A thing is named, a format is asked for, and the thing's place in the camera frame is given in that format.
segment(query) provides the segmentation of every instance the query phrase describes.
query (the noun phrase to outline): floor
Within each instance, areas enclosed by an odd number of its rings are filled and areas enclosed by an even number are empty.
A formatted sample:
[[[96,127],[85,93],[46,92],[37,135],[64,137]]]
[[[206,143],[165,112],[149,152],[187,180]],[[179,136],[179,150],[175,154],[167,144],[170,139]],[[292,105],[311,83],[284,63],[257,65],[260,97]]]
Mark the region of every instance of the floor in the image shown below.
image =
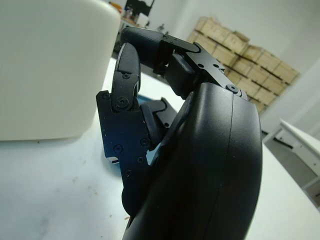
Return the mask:
[[[300,187],[316,177],[316,174],[292,152],[290,147],[275,140],[269,141],[266,146]]]

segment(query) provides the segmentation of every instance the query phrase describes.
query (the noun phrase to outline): black screw head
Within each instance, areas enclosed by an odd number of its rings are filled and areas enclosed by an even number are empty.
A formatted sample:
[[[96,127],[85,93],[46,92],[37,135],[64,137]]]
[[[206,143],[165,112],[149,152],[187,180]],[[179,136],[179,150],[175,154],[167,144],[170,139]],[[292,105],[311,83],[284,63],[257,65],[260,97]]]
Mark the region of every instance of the black screw head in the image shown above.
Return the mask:
[[[143,137],[140,140],[140,144],[141,144],[141,146],[146,147],[149,144],[149,140],[147,138]]]
[[[104,93],[102,94],[102,99],[109,99],[110,98],[110,94],[109,93]]]
[[[142,156],[139,156],[139,157],[137,158],[137,162],[140,163],[140,164],[142,164],[142,163],[144,162],[144,158],[143,158]]]
[[[237,94],[239,92],[239,89],[235,86],[235,85],[232,85],[232,84],[228,84],[225,89],[233,92],[234,94]]]
[[[132,171],[131,171],[130,169],[128,169],[127,171],[125,171],[125,176],[126,176],[127,178],[129,178],[129,177],[131,176],[131,174],[132,174]]]
[[[120,144],[117,144],[113,147],[113,151],[116,153],[116,154],[119,154],[121,153],[123,150],[123,147],[120,145]]]
[[[125,73],[125,74],[122,75],[122,78],[123,79],[128,79],[128,78],[130,78],[130,74]]]
[[[120,109],[124,109],[129,105],[129,100],[125,96],[120,96],[116,99],[116,106]]]

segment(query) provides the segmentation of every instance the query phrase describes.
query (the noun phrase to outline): white table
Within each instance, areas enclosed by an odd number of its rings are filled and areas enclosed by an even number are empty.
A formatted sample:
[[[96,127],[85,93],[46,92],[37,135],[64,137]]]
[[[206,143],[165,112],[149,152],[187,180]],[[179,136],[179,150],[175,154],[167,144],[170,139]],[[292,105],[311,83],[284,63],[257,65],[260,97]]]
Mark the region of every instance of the white table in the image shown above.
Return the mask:
[[[306,189],[320,180],[320,141],[304,131],[301,131],[290,123],[280,119],[280,125],[267,136],[265,136],[263,143],[267,143],[272,140],[282,130],[287,131],[291,136],[293,136],[294,139],[299,142],[310,154],[307,155],[307,157],[301,157],[301,160],[304,161],[304,163],[317,175],[317,177],[304,185],[302,190],[314,203],[313,199],[308,195]]]
[[[115,60],[103,89],[111,89]],[[183,101],[142,74],[140,94]],[[270,151],[263,147],[259,201],[247,240],[307,240],[320,236],[320,214]],[[105,160],[98,114],[69,139],[0,142],[1,240],[120,240],[128,214],[120,169]]]

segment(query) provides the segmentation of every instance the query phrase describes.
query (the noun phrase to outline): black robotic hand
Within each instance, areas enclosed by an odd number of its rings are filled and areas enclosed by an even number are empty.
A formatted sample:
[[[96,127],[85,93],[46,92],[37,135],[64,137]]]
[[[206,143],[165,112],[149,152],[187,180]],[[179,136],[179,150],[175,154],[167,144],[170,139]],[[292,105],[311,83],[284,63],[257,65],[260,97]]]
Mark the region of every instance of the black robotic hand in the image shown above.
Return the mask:
[[[132,27],[121,40],[112,91],[96,100],[131,216],[123,239],[244,239],[262,175],[256,107],[198,43]],[[178,114],[164,98],[139,106],[140,61],[185,99]]]

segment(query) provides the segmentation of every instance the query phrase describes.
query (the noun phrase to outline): cardboard box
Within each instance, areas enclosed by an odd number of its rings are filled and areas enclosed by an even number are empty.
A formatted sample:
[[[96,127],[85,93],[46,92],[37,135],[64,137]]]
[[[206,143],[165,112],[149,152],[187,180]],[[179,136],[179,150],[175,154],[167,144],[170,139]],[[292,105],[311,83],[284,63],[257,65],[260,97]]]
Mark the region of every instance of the cardboard box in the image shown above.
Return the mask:
[[[206,21],[207,21],[208,17],[206,16],[202,16],[199,18],[198,22],[195,25],[195,30],[201,32],[201,29],[204,27]]]
[[[248,43],[250,41],[249,37],[247,37],[246,35],[244,35],[243,33],[239,32],[239,31],[234,31],[233,33],[246,43]]]
[[[259,91],[253,97],[261,103],[269,106],[276,99],[277,96],[264,88],[260,88]]]
[[[281,81],[276,76],[273,76],[272,74],[270,74],[270,76],[264,81],[262,86],[278,95],[280,95],[287,87],[287,85],[283,81]]]
[[[253,103],[256,106],[256,109],[258,111],[259,114],[263,113],[266,109],[266,106],[262,103],[259,102],[253,98],[250,99],[250,102]]]
[[[264,50],[261,56],[257,59],[256,63],[268,71],[273,72],[281,63],[281,60],[267,50]]]
[[[224,66],[224,71],[223,71],[224,75],[227,76],[227,74],[228,74],[230,71],[231,71],[230,67],[228,67],[228,66],[225,65],[225,66]]]
[[[235,85],[237,85],[242,78],[244,78],[242,75],[237,73],[236,71],[233,71],[230,69],[226,74],[225,74],[228,79],[233,82]]]
[[[249,45],[242,53],[242,56],[246,59],[257,62],[258,58],[260,58],[264,51],[265,49],[262,47]]]
[[[196,25],[196,30],[221,44],[231,32],[209,17],[201,17]]]
[[[237,72],[247,76],[250,70],[255,66],[256,64],[252,61],[249,61],[243,57],[239,57],[232,68],[236,70]]]
[[[285,62],[281,62],[274,69],[273,73],[287,83],[291,83],[299,75],[298,71],[290,67]]]
[[[237,54],[241,54],[248,46],[248,42],[242,40],[236,34],[230,32],[223,41],[223,45]]]
[[[237,55],[235,53],[219,44],[216,45],[212,56],[218,59],[220,63],[227,66],[231,66],[237,58]]]
[[[262,85],[271,74],[259,65],[255,64],[248,72],[247,77]]]
[[[241,80],[237,83],[237,86],[241,90],[245,90],[246,94],[250,97],[254,97],[261,88],[259,85],[245,77],[241,78]]]
[[[189,35],[189,37],[188,37],[188,39],[186,41],[191,43],[191,44],[193,44],[194,41],[196,40],[196,38],[198,37],[198,35],[199,35],[198,32],[193,31],[193,32],[190,33],[190,35]]]
[[[212,54],[217,45],[215,41],[212,41],[211,39],[203,36],[202,34],[198,34],[194,41],[200,44],[210,54]]]

